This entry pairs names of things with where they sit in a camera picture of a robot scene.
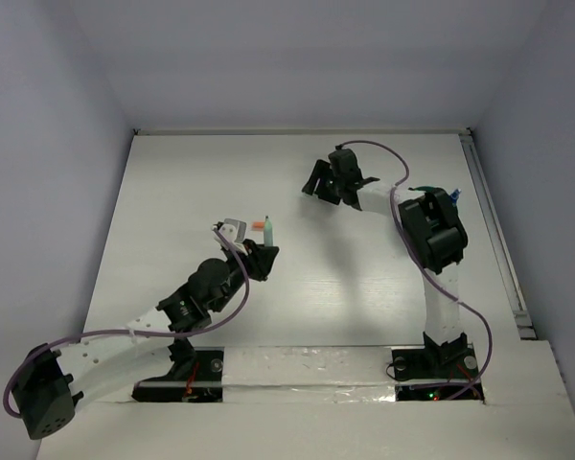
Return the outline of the green pencil-shaped clear case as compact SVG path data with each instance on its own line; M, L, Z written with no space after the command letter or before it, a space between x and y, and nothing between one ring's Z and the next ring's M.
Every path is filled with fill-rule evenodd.
M264 226L263 226L263 234L264 234L264 245L266 247L271 247L274 245L274 234L273 234L273 225L269 216L264 218Z

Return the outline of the clear blue glue bottle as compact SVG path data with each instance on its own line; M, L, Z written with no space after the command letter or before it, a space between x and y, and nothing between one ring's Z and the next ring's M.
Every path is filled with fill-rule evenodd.
M461 191L459 189L456 189L451 193L450 198L453 202L456 202L459 199L460 195Z

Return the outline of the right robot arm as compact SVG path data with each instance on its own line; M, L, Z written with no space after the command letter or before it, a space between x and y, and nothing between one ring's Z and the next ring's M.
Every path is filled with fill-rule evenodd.
M392 352L392 378L449 380L472 355L458 305L458 265L468 236L448 192L428 186L405 188L408 177L406 173L396 184L366 177L356 154L339 145L326 160L316 161L302 192L394 220L407 254L421 270L425 329L422 346Z

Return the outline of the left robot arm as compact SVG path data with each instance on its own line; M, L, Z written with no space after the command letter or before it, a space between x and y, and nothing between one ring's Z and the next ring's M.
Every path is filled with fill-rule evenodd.
M235 297L246 305L253 282L268 279L280 249L244 241L223 247L223 258L203 261L188 281L122 328L88 331L32 348L3 391L5 412L22 421L32 440L69 424L89 404L150 377L144 358L159 354L167 380L185 380L196 365L190 339L234 319L214 323Z

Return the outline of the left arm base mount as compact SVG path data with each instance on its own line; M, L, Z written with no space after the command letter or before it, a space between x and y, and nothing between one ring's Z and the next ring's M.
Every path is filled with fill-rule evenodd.
M169 347L170 370L163 376L140 380L131 398L138 403L221 403L223 348L196 349L188 340Z

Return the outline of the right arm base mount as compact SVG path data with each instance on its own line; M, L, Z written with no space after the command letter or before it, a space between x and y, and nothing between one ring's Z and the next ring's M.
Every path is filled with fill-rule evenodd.
M385 373L395 382L397 402L483 401L480 382L469 386L479 373L473 349L453 361L439 364L424 348L399 348Z

